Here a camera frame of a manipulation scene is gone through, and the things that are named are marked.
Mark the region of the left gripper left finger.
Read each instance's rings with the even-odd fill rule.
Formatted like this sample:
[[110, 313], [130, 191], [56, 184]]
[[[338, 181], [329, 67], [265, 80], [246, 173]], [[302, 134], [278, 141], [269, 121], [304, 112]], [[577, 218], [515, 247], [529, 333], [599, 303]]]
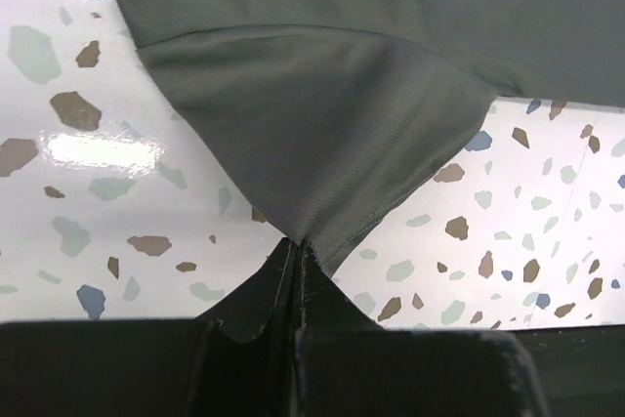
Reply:
[[183, 319], [9, 322], [5, 416], [284, 416], [297, 246], [207, 312]]

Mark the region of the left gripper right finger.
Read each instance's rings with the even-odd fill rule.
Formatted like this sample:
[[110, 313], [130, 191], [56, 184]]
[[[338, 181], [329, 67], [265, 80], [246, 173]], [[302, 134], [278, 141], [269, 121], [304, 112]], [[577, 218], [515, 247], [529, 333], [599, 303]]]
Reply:
[[302, 416], [620, 416], [619, 325], [502, 331], [381, 327], [322, 271], [294, 277]]

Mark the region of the dark grey t shirt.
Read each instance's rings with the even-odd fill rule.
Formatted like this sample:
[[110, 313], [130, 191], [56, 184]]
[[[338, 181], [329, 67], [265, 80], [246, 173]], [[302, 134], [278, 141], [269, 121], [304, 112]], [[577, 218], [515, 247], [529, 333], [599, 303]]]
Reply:
[[333, 273], [499, 97], [624, 103], [624, 0], [117, 0], [151, 79]]

